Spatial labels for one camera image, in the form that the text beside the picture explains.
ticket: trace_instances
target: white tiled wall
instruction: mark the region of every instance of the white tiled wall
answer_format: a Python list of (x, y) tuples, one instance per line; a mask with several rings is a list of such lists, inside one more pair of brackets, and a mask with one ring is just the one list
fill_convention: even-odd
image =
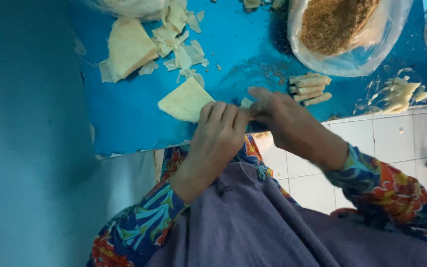
[[(323, 125), (362, 152), (416, 177), (427, 188), (427, 112), (359, 116)], [(281, 173), (275, 178), (301, 206), (324, 213), (353, 208), (342, 190), (332, 186), (315, 165), (276, 147), (266, 155), (266, 165)]]

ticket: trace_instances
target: person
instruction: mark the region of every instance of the person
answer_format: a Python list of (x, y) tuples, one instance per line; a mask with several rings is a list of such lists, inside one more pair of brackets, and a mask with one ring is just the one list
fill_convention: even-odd
[[(202, 108), (188, 151), (166, 149), (161, 181), (103, 227), (87, 266), (427, 266), (427, 190), (415, 178), (360, 153), (290, 96), (249, 93), (250, 114)], [(245, 135), (249, 117), (356, 209), (301, 208)]]

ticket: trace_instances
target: woman's left hand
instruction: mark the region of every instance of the woman's left hand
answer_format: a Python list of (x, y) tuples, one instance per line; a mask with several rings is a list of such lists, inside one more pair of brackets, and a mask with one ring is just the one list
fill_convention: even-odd
[(169, 179), (185, 203), (202, 194), (241, 149), (247, 123), (247, 113), (235, 105), (218, 101), (202, 108), (189, 154)]

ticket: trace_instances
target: wrist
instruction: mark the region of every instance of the wrist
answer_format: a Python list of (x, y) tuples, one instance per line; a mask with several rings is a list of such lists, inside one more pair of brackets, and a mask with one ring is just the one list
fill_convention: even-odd
[(186, 158), (175, 175), (169, 178), (169, 183), (182, 201), (190, 204), (209, 187), (213, 180), (197, 170), (197, 166)]
[(326, 130), (322, 147), (317, 147), (317, 165), (324, 171), (343, 169), (349, 155), (349, 145), (335, 133)]

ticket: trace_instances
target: hand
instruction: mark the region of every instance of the hand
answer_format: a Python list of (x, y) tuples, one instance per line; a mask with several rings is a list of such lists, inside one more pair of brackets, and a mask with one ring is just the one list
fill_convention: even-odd
[(327, 130), (305, 107), (289, 95), (271, 93), (266, 88), (249, 89), (257, 102), (250, 116), (266, 124), (276, 147), (316, 163), (325, 171), (341, 169), (348, 157), (348, 144)]
[(209, 102), (201, 112), (189, 153), (169, 179), (172, 190), (191, 203), (223, 172), (243, 145), (248, 115), (235, 105)]

